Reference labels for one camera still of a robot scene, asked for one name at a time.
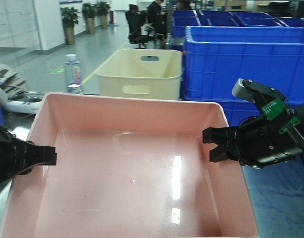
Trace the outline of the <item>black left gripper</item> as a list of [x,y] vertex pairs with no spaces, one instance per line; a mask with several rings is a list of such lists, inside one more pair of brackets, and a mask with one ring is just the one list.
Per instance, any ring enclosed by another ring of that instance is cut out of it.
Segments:
[[55,147],[16,139],[16,135],[0,125],[0,183],[16,175],[26,175],[35,166],[56,166]]

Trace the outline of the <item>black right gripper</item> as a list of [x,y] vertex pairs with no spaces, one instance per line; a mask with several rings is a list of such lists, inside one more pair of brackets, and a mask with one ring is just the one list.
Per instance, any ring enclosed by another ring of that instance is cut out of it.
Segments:
[[236,150],[223,146],[210,150],[209,161],[233,160],[260,169],[295,160],[297,155],[304,155],[304,103],[285,108],[273,120],[262,115],[239,127],[203,130],[203,143],[222,145],[235,141]]

